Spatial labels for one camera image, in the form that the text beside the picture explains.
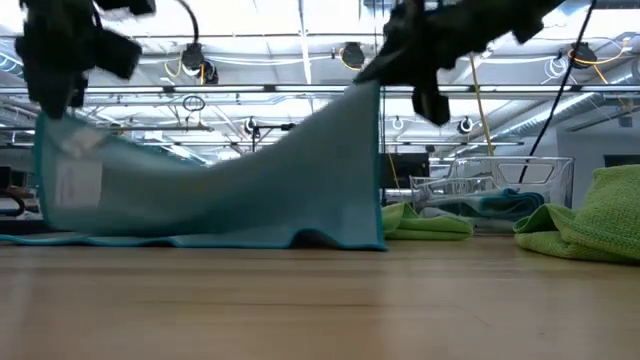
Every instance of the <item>wooden table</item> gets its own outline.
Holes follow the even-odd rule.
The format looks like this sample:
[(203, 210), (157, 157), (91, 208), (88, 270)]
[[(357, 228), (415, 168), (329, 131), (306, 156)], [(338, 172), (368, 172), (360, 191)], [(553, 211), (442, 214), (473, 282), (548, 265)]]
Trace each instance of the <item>wooden table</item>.
[(2, 360), (634, 359), (640, 269), (511, 239), (335, 250), (0, 247)]

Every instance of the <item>teal cloth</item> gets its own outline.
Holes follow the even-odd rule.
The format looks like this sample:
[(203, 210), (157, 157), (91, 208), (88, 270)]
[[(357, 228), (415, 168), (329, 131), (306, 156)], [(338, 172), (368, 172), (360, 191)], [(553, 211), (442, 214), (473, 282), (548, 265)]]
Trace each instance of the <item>teal cloth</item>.
[(585, 203), (547, 204), (514, 226), (524, 249), (566, 259), (640, 264), (640, 166), (598, 169)]
[(470, 218), (518, 221), (544, 204), (544, 197), (534, 192), (514, 189), (492, 190), (465, 196), (432, 200), (429, 206)]
[(473, 236), (473, 226), (462, 218), (453, 215), (424, 218), (407, 203), (384, 207), (382, 227), (387, 240), (465, 240)]
[(349, 88), (277, 144), (217, 164), (162, 154), (80, 119), (37, 120), (41, 207), (83, 243), (285, 248), (317, 230), (348, 249), (384, 249), (378, 186), (379, 85)]

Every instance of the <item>green towel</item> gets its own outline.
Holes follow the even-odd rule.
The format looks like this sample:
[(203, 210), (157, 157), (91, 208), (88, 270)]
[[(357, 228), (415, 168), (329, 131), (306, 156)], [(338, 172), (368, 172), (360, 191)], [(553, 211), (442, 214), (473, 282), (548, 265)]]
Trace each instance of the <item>green towel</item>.
[(640, 166), (598, 169), (577, 211), (546, 204), (514, 225), (524, 249), (577, 260), (640, 263)]
[(407, 203), (382, 209), (387, 240), (464, 240), (473, 236), (473, 226), (457, 216), (420, 217)]

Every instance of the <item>ceiling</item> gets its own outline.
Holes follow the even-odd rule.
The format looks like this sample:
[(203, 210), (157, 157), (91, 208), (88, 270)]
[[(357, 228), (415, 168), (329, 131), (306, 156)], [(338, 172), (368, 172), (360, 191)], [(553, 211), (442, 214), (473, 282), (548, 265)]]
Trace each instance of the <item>ceiling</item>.
[[(129, 81), (116, 79), (103, 71), (93, 71), (91, 87), (118, 86), (118, 95), (129, 86), (199, 85), (198, 79), (181, 71), (178, 58), (192, 41), (193, 28), (188, 14), (174, 0), (156, 0), (157, 14), (153, 17), (131, 18), (122, 12), (102, 13), (105, 27), (126, 34), (138, 41), (143, 49), (134, 76)], [(187, 0), (199, 23), (200, 42), (220, 76), (220, 85), (348, 85), (356, 71), (346, 68), (334, 54), (348, 41), (361, 43), (370, 60), (380, 48), (380, 35), (389, 10), (378, 2), (376, 11), (365, 0)], [(476, 57), (478, 81), (482, 85), (553, 85), (563, 74), (558, 53), (566, 53), (580, 30), (584, 19), (584, 1), (572, 0), (545, 18), (545, 29), (525, 45), (519, 45), (510, 34), (490, 44), (491, 51)], [(2, 0), (0, 13), (0, 64), (3, 57), (20, 61), (13, 51), (13, 41), (22, 28), (22, 13), (17, 0)], [(640, 10), (596, 10), (585, 33), (585, 39), (599, 60), (614, 60), (600, 65), (608, 81), (631, 73), (631, 61), (640, 51)], [(593, 67), (572, 71), (573, 80), (580, 84), (601, 84)], [(637, 84), (640, 79), (627, 77), (624, 83)], [(472, 84), (468, 59), (460, 59), (455, 69), (440, 71), (441, 85)], [(0, 87), (24, 88), (19, 76), (0, 71)], [(121, 96), (87, 95), (84, 114), (98, 123), (120, 122), (126, 126), (184, 127), (189, 116), (191, 125), (198, 122), (209, 130), (189, 132), (162, 130), (159, 136), (171, 141), (211, 139), (211, 141), (241, 140), (243, 123), (253, 118), (259, 124), (279, 125), (298, 123), (318, 111), (338, 94), (318, 94), (311, 87), (298, 93), (228, 93), (199, 94), (207, 106), (201, 112), (190, 113), (182, 107), (188, 94)], [(536, 109), (548, 106), (548, 96), (530, 98), (495, 94), (482, 100), (492, 133), (513, 128), (518, 122), (530, 121)], [(4, 96), (6, 126), (28, 124), (30, 114), (37, 111), (24, 95)], [(456, 128), (469, 117), (479, 123), (480, 113), (472, 94), (452, 95), (453, 121), (442, 128), (415, 116), (408, 95), (389, 95), (385, 100), (387, 139), (417, 139), (424, 141), (468, 141), (481, 135), (479, 126), (468, 136), (458, 134)], [(11, 111), (16, 108), (13, 119)], [(612, 101), (600, 104), (597, 113), (616, 112)], [(286, 133), (272, 131), (267, 140), (277, 141)], [(506, 135), (518, 139), (521, 133)], [(238, 156), (237, 149), (215, 146), (190, 149), (210, 162)], [(398, 151), (424, 151), (424, 147), (401, 147)], [(439, 153), (451, 152), (451, 147), (439, 147)]]

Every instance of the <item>blue towel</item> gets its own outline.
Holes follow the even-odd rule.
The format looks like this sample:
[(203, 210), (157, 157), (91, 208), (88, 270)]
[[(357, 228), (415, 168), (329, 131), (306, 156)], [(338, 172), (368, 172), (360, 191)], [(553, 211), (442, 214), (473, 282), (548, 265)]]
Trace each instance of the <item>blue towel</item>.
[(206, 168), (70, 116), (37, 121), (41, 207), (76, 234), (26, 245), (285, 248), (318, 230), (342, 248), (384, 249), (379, 86), (351, 87), (277, 144)]
[(533, 214), (542, 204), (544, 197), (538, 193), (519, 193), (506, 188), (433, 200), (429, 206), (463, 217), (518, 221)]

